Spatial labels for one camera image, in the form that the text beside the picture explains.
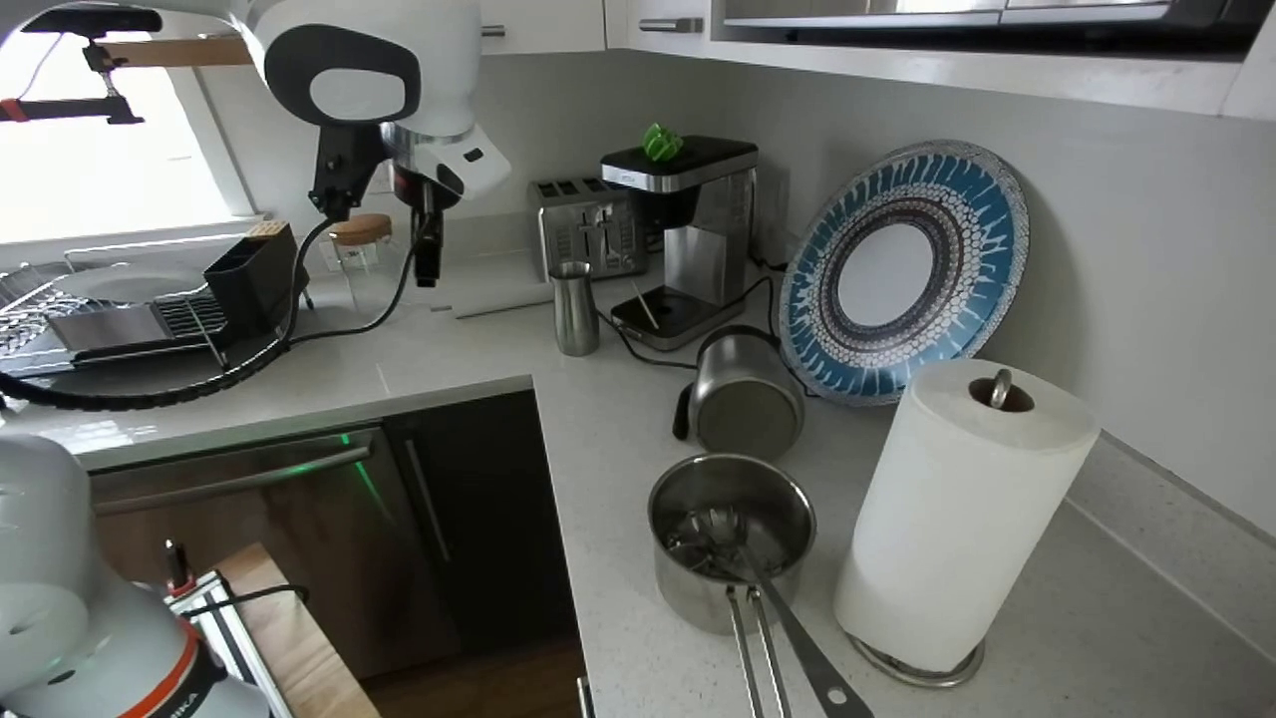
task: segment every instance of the white cabinet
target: white cabinet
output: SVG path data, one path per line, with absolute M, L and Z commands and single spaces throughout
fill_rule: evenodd
M 703 55 L 711 8 L 711 0 L 605 0 L 605 49 Z
M 739 37 L 723 15 L 724 0 L 605 0 L 605 45 L 753 68 L 1276 121 L 1276 11 L 1244 61 L 783 45 Z
M 482 55 L 601 52 L 601 0 L 477 0 Z

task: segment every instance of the white countertop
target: white countertop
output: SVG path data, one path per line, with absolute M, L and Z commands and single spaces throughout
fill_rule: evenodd
M 445 285 L 474 275 L 497 273 L 449 267 Z M 547 307 L 449 318 L 432 311 L 434 303 L 437 295 L 412 291 L 381 330 L 308 344 L 243 387 L 186 407 L 134 416 L 24 407 L 0 416 L 0 432 L 58 440 L 94 472 L 534 387 L 598 713 L 745 713 L 731 636 L 682 624 L 655 582 L 647 492 L 692 456 L 668 440 L 674 394 L 688 374 L 635 363 L 615 335 L 598 355 L 567 358 Z M 967 688 L 909 692 L 864 666 L 831 618 L 831 568 L 881 434 L 884 416 L 815 403 L 803 442 L 777 461 L 819 505 L 797 613 L 881 718 L 1276 713 L 1276 666 L 1067 505 L 1001 609 L 987 662 Z M 783 666 L 797 713 L 819 713 L 784 642 Z

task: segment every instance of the blue patterned plate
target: blue patterned plate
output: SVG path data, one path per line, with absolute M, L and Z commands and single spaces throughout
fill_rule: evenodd
M 900 148 L 819 216 L 784 273 L 783 348 L 833 403 L 898 403 L 916 370 L 986 348 L 1026 255 L 1029 208 L 1005 160 Z

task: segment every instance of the kitchen utensil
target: kitchen utensil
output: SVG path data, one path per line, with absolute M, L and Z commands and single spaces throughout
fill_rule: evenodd
M 555 340 L 563 355 L 591 355 L 598 348 L 598 311 L 583 265 L 555 273 Z
M 1029 255 L 1026 192 L 971 144 L 914 144 L 819 216 L 783 289 L 783 348 L 833 403 L 898 403 L 997 330 Z
M 692 527 L 703 509 L 731 505 L 748 516 L 777 537 L 777 560 L 769 564 L 777 592 L 793 588 L 793 568 L 811 551 L 815 509 L 797 483 L 748 456 L 699 456 L 668 465 L 651 492 L 647 516 L 656 537 L 655 573 L 667 601 L 703 630 L 734 630 L 743 656 L 743 677 L 748 692 L 753 718 L 760 718 L 756 670 L 745 637 L 745 606 L 753 606 L 760 657 L 769 670 L 775 699 L 789 713 L 784 688 L 777 674 L 775 642 L 764 630 L 764 609 L 748 588 L 704 564 L 704 535 Z
M 692 382 L 679 394 L 674 434 L 704 452 L 777 459 L 807 423 L 807 399 L 777 344 L 753 329 L 704 340 Z
M 674 461 L 651 492 L 647 517 L 656 537 L 656 582 L 667 601 L 692 625 L 724 636 L 723 588 L 734 588 L 734 573 L 715 573 L 704 568 L 686 568 L 674 545 L 679 524 L 704 505 L 731 505 L 760 524 L 784 551 L 775 582 L 789 588 L 789 571 L 803 564 L 815 537 L 815 509 L 807 492 L 784 477 L 777 465 L 748 456 L 692 456 Z
M 703 568 L 704 573 L 731 573 L 764 593 L 764 601 L 783 613 L 789 645 L 807 670 L 807 681 L 821 699 L 833 718 L 873 718 L 864 699 L 837 674 L 824 649 L 807 636 L 783 592 L 769 588 L 775 568 L 783 568 L 783 544 L 753 517 L 731 505 L 688 509 L 674 527 L 674 551 L 686 568 Z
M 543 278 L 558 265 L 583 265 L 586 278 L 618 278 L 647 273 L 636 212 L 625 189 L 593 176 L 543 180 L 534 192 L 534 229 L 543 249 Z

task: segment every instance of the paper towel holder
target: paper towel holder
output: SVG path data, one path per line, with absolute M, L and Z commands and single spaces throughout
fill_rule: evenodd
M 873 670 L 881 670 L 881 674 L 890 674 L 890 677 L 898 677 L 906 688 L 920 688 L 920 692 L 957 692 L 957 688 L 965 688 L 986 666 L 986 656 L 987 656 L 986 649 L 987 642 L 982 642 L 952 670 L 920 670 L 920 666 L 909 666 L 909 662 L 900 662 L 894 656 L 873 649 L 869 642 L 860 642 L 854 636 L 847 636 L 847 637 Z
M 1001 368 L 991 380 L 971 380 L 967 399 L 1005 416 L 1029 416 L 1035 407 L 1034 394 L 1011 382 L 1007 368 Z

